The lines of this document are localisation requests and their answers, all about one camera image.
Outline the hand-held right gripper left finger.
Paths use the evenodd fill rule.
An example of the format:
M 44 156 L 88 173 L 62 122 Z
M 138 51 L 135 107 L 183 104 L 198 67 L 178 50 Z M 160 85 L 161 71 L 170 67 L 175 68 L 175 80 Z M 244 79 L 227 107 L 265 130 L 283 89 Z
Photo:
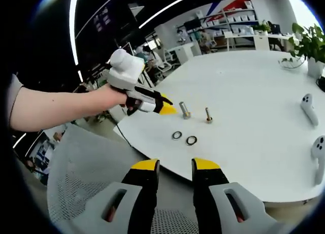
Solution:
M 134 164 L 121 182 L 90 198 L 76 218 L 81 233 L 150 233 L 157 204 L 159 160 Z

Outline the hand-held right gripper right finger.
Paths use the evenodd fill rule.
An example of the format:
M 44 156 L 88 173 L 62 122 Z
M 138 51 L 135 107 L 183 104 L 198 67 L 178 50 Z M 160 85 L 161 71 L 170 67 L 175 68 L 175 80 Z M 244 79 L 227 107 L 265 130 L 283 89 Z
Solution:
M 282 224 L 266 213 L 264 203 L 221 167 L 193 158 L 193 205 L 200 233 L 281 233 Z

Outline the person's left hand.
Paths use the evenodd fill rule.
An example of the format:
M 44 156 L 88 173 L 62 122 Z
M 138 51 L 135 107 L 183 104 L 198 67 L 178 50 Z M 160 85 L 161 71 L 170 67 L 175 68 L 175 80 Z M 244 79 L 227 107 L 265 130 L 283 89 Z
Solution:
M 105 84 L 99 88 L 99 92 L 106 109 L 113 108 L 117 105 L 120 105 L 122 108 L 126 107 L 126 94 L 118 91 L 111 85 Z

